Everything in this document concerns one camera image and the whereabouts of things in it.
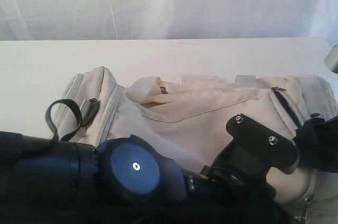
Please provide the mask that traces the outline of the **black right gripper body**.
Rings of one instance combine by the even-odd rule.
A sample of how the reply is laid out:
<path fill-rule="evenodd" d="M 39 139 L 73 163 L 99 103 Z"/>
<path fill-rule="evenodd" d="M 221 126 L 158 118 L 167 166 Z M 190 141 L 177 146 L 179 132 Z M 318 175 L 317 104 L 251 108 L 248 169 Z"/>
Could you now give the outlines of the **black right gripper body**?
<path fill-rule="evenodd" d="M 313 114 L 296 129 L 294 143 L 299 152 L 299 167 L 337 173 L 337 117 L 324 119 Z"/>

